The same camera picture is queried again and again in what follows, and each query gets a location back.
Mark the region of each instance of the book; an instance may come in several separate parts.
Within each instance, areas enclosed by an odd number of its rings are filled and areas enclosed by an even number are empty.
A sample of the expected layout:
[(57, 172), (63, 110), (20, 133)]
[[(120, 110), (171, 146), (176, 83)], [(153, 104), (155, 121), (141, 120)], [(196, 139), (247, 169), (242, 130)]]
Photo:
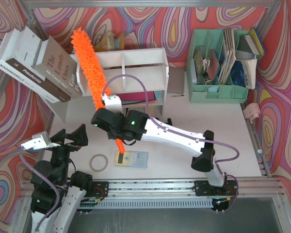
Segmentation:
[(226, 36), (225, 36), (224, 42), (223, 42), (222, 51), (221, 51), (221, 55), (220, 55), (220, 59), (219, 59), (219, 63), (220, 63), (220, 66), (221, 66), (221, 70), (220, 70), (219, 77), (218, 77), (219, 83), (221, 83), (221, 80), (222, 80), (222, 78), (224, 76), (224, 72), (226, 70), (228, 57), (229, 57), (229, 50), (228, 50), (228, 47), (227, 47), (227, 44), (226, 44)]
[(219, 76), (220, 76), (219, 83), (220, 84), (225, 84), (226, 74), (227, 74), (228, 66), (229, 66), (229, 63), (230, 63), (230, 60), (231, 60), (231, 56), (232, 56), (232, 52), (233, 52), (232, 51), (232, 47), (230, 45), (230, 34), (228, 33), (227, 28), (224, 29), (224, 41), (225, 41), (225, 45), (226, 45), (228, 56), (227, 56), (227, 59), (226, 59), (226, 64), (224, 65), (223, 68), (221, 68), (221, 69), (223, 69), (222, 70), (222, 74), (221, 75), (219, 74)]
[(106, 52), (114, 51), (114, 34), (112, 32), (107, 32), (106, 36), (95, 46), (95, 52)]
[(230, 75), (230, 72), (233, 68), (235, 61), (236, 61), (234, 29), (228, 28), (227, 31), (229, 33), (229, 43), (230, 43), (230, 47), (231, 47), (231, 58), (230, 58), (228, 66), (227, 66), (225, 78), (223, 80), (224, 84), (227, 82), (228, 76)]
[(208, 77), (211, 80), (211, 83), (215, 80), (215, 78), (218, 76), (220, 71), (220, 63), (217, 59), (217, 56), (215, 55), (215, 51), (211, 51), (211, 57), (210, 57), (210, 64), (207, 69)]
[(237, 60), (231, 70), (231, 78), (234, 85), (248, 89), (256, 87), (257, 59)]
[[(149, 99), (149, 104), (155, 104), (157, 102), (157, 100), (161, 100), (162, 99), (162, 92), (161, 91), (153, 91), (154, 93), (154, 98), (152, 100)], [(122, 100), (122, 105), (127, 107), (127, 105), (129, 106), (134, 106), (134, 107), (140, 107), (140, 106), (144, 106), (146, 103), (145, 100), (137, 100), (137, 101), (123, 101)]]
[(255, 55), (259, 55), (259, 50), (252, 39), (251, 35), (242, 35), (239, 39), (239, 43), (237, 46), (237, 50), (243, 52), (253, 53)]
[(259, 63), (265, 55), (265, 47), (264, 47), (262, 40), (259, 37), (259, 34), (255, 28), (251, 28), (249, 30), (249, 35), (251, 35), (252, 39), (254, 40), (254, 42), (259, 50), (259, 55), (257, 56), (258, 63)]
[(86, 76), (84, 75), (83, 69), (80, 66), (79, 59), (78, 59), (77, 55), (71, 54), (70, 56), (78, 64), (78, 66), (77, 66), (77, 72), (76, 72), (76, 75), (77, 75), (77, 83), (79, 85), (79, 88), (80, 88), (82, 94), (83, 95), (86, 95), (86, 92), (88, 91), (88, 84), (87, 84)]
[(78, 98), (82, 95), (76, 78), (77, 62), (52, 36), (42, 42), (33, 68), (70, 97)]
[(51, 103), (68, 101), (65, 92), (32, 72), (39, 40), (27, 27), (22, 32), (14, 29), (6, 33), (0, 45), (0, 69)]
[[(144, 92), (117, 94), (121, 101), (145, 101), (146, 96)], [(155, 100), (154, 91), (147, 91), (149, 101)]]
[(114, 40), (115, 50), (124, 50), (125, 34), (121, 32), (117, 39)]
[(236, 59), (252, 59), (256, 58), (257, 56), (251, 52), (244, 52), (240, 50), (236, 50), (235, 52)]
[(194, 56), (194, 64), (195, 64), (195, 75), (191, 72), (192, 75), (192, 83), (193, 84), (201, 84), (203, 80), (203, 57), (199, 50), (199, 47), (196, 49)]

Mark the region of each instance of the black mounting plate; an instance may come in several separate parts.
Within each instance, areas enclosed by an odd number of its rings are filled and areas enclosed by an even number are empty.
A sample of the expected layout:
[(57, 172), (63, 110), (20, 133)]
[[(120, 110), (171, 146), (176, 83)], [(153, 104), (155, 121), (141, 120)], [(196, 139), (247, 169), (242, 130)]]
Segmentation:
[(236, 181), (226, 180), (222, 187), (211, 186), (208, 181), (194, 181), (193, 190), (198, 197), (227, 196), (232, 197), (236, 193)]
[(101, 189), (105, 193), (105, 197), (108, 196), (109, 192), (109, 182), (107, 181), (93, 181), (93, 189), (90, 192), (85, 194), (85, 197), (100, 197), (101, 196)]

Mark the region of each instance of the white wooden shelf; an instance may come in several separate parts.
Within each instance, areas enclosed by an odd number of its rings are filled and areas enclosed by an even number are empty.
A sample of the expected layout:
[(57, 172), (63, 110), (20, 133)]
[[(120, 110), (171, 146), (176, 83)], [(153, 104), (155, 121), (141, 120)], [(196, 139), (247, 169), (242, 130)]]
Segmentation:
[[(147, 91), (160, 91), (161, 93), (157, 97), (156, 102), (150, 106), (160, 106), (160, 114), (163, 116), (169, 78), (165, 48), (97, 52), (96, 55), (103, 68), (106, 81), (120, 74), (129, 74), (138, 78), (145, 85)], [(75, 54), (72, 54), (71, 57), (78, 62)], [(78, 68), (77, 72), (77, 76), (80, 78), (79, 85), (84, 90), (84, 95), (81, 98), (65, 103), (49, 103), (46, 101), (49, 108), (62, 122), (66, 122), (68, 107), (74, 107), (72, 102), (80, 103), (83, 101), (82, 98), (91, 96), (82, 69)], [(144, 91), (136, 80), (125, 76), (114, 80), (110, 83), (109, 87), (113, 95)], [(145, 103), (136, 103), (123, 105), (123, 108), (144, 106)]]

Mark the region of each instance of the cable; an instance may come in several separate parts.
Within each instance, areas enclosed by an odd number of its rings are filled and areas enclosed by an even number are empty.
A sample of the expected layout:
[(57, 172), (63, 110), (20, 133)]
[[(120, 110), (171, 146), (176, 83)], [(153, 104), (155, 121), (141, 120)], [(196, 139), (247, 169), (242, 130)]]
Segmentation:
[(58, 203), (59, 203), (59, 192), (57, 190), (57, 188), (52, 184), (51, 181), (49, 181), (44, 175), (42, 175), (40, 172), (38, 172), (36, 169), (34, 169), (27, 161), (26, 159), (24, 158), (23, 156), (23, 147), (21, 147), (19, 149), (19, 156), (20, 156), (20, 159), (21, 161), (24, 163), (24, 165), (26, 167), (29, 168), (30, 171), (32, 171), (33, 173), (35, 173), (38, 177), (40, 177), (43, 181), (45, 181), (55, 192), (56, 194), (56, 201), (55, 201), (55, 204), (52, 206), (52, 208), (43, 216), (43, 218), (41, 218), (41, 220), (38, 222), (38, 225), (37, 227), (35, 228), (35, 232), (39, 232), (39, 228), (40, 228), (40, 225), (42, 224), (42, 222), (44, 221), (44, 219), (46, 219), (54, 210), (55, 208), (57, 207)]
[(105, 192), (104, 191), (102, 191), (102, 189), (101, 188), (99, 188), (99, 187), (95, 187), (94, 189), (98, 189), (101, 193), (102, 193), (102, 197), (104, 198), (104, 197), (106, 197), (106, 194), (105, 194)]
[[(185, 137), (185, 138), (188, 138), (188, 139), (191, 139), (191, 140), (194, 140), (194, 141), (196, 140), (196, 138), (193, 137), (193, 136), (189, 136), (189, 135), (186, 135), (186, 134), (184, 134), (184, 133), (177, 132), (177, 131), (175, 131), (175, 130), (169, 129), (168, 127), (165, 128), (164, 126), (161, 125), (161, 123), (159, 123), (159, 122), (156, 121), (156, 119), (151, 115), (151, 112), (150, 112), (149, 99), (148, 99), (148, 95), (147, 95), (147, 91), (146, 91), (146, 87), (145, 87), (145, 85), (144, 85), (144, 84), (143, 84), (143, 83), (142, 83), (142, 82), (141, 82), (137, 77), (135, 77), (135, 76), (133, 76), (133, 75), (131, 75), (131, 74), (119, 74), (119, 75), (116, 75), (116, 76), (114, 76), (113, 78), (111, 78), (111, 79), (107, 82), (107, 84), (105, 85), (105, 87), (103, 88), (102, 96), (104, 96), (105, 91), (106, 91), (107, 87), (110, 85), (110, 83), (111, 83), (113, 80), (118, 79), (118, 78), (121, 78), (121, 77), (130, 77), (130, 78), (133, 78), (134, 80), (136, 80), (136, 81), (141, 85), (141, 87), (142, 87), (142, 89), (144, 90), (144, 93), (145, 93), (145, 106), (146, 106), (146, 110), (147, 110), (147, 112), (148, 112), (148, 116), (149, 116), (149, 118), (151, 119), (151, 121), (152, 121), (152, 122), (153, 122), (157, 127), (159, 127), (160, 129), (163, 129), (163, 130), (165, 130), (165, 131), (168, 130), (168, 132), (174, 133), (174, 134), (176, 134), (176, 135), (183, 136), (183, 137)], [(237, 158), (239, 157), (239, 155), (240, 155), (239, 150), (238, 150), (237, 148), (235, 148), (234, 146), (231, 146), (231, 145), (229, 145), (229, 144), (222, 143), (222, 142), (217, 142), (217, 141), (212, 141), (212, 140), (207, 140), (207, 139), (199, 139), (199, 141), (201, 141), (201, 142), (205, 142), (205, 143), (217, 144), (217, 145), (224, 146), (224, 147), (228, 147), (228, 148), (230, 148), (230, 149), (232, 149), (232, 150), (234, 150), (234, 151), (236, 152), (236, 155), (235, 155), (234, 157), (232, 157), (232, 158), (229, 158), (229, 159), (220, 159), (220, 160), (215, 161), (215, 164), (216, 164), (216, 166), (217, 166), (217, 168), (218, 168), (218, 170), (219, 170), (219, 172), (220, 172), (221, 174), (223, 174), (223, 172), (221, 171), (221, 169), (220, 169), (218, 163), (235, 160), (235, 159), (237, 159)], [(225, 176), (227, 176), (227, 177), (232, 177), (232, 178), (236, 181), (236, 184), (237, 184), (237, 190), (236, 190), (236, 194), (235, 194), (235, 200), (233, 201), (232, 205), (227, 209), (227, 210), (229, 210), (229, 209), (234, 205), (234, 203), (236, 202), (236, 197), (237, 197), (237, 195), (238, 195), (238, 181), (237, 181), (236, 177), (234, 177), (234, 176), (232, 176), (232, 175), (227, 175), (227, 174), (225, 174)]]
[(76, 169), (76, 165), (74, 164), (74, 162), (72, 161), (72, 159), (69, 159), (70, 163), (72, 163), (73, 167), (74, 167), (74, 173), (77, 172), (77, 169)]

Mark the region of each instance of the small device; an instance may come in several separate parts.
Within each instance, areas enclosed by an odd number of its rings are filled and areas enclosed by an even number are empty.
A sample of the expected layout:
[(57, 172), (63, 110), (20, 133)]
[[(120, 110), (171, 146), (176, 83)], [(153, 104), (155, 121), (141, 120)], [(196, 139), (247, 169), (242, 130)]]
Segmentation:
[(122, 154), (117, 150), (114, 165), (146, 168), (147, 154), (142, 151), (126, 151)]

